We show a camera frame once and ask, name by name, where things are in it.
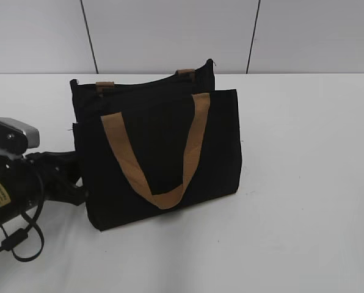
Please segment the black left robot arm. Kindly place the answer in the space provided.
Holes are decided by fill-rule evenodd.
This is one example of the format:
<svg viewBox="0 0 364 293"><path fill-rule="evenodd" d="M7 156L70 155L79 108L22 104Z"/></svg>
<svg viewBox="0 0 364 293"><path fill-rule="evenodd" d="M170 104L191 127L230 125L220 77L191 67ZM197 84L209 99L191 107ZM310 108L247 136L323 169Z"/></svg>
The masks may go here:
<svg viewBox="0 0 364 293"><path fill-rule="evenodd" d="M42 200L79 206L89 196L76 153L30 153L13 160L0 156L0 225Z"/></svg>

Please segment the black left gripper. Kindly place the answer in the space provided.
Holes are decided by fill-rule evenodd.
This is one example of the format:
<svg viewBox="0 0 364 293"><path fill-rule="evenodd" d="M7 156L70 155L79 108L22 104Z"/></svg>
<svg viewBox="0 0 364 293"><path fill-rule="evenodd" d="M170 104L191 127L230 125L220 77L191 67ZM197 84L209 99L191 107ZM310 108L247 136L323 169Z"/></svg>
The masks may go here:
<svg viewBox="0 0 364 293"><path fill-rule="evenodd" d="M81 171L74 151L30 153L25 159L39 172L47 200L75 206L87 200L87 189L76 184Z"/></svg>

